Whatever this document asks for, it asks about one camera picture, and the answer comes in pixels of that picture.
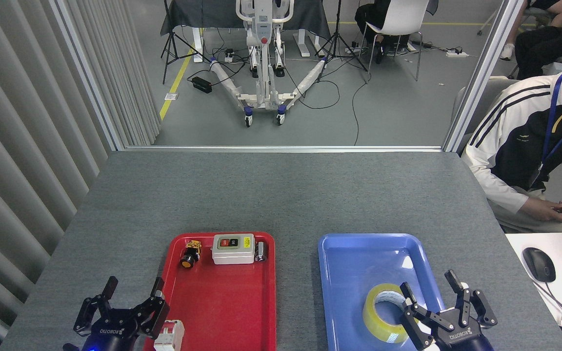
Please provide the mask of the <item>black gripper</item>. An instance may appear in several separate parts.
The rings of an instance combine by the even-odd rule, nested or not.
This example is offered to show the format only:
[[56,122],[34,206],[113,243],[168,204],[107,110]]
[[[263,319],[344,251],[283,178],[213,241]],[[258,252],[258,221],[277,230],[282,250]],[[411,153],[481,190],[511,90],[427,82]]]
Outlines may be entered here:
[[[401,324],[415,349],[423,351],[435,341],[440,351],[494,351],[493,345],[482,332],[484,328],[497,325],[498,319],[484,293],[465,288],[453,270],[446,271],[444,277],[457,294],[455,309],[459,311],[457,324],[460,326],[457,328],[419,305],[408,282],[400,284],[404,296]],[[470,307],[476,312],[479,326],[470,325]]]
[[[131,351],[139,334],[156,339],[163,328],[170,307],[163,295],[164,280],[156,277],[149,298],[133,308],[133,318],[112,321],[111,300],[118,279],[110,276],[101,294],[85,298],[74,323],[74,331],[88,336],[83,351]],[[95,312],[100,319],[91,325]]]

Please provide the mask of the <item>person's right hand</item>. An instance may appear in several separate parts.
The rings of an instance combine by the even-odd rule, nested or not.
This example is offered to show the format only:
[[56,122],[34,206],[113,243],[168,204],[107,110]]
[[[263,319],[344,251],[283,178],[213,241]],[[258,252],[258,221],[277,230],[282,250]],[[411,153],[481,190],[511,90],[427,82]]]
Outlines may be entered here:
[[520,211],[539,221],[562,222],[562,202],[555,203],[540,198],[529,197]]

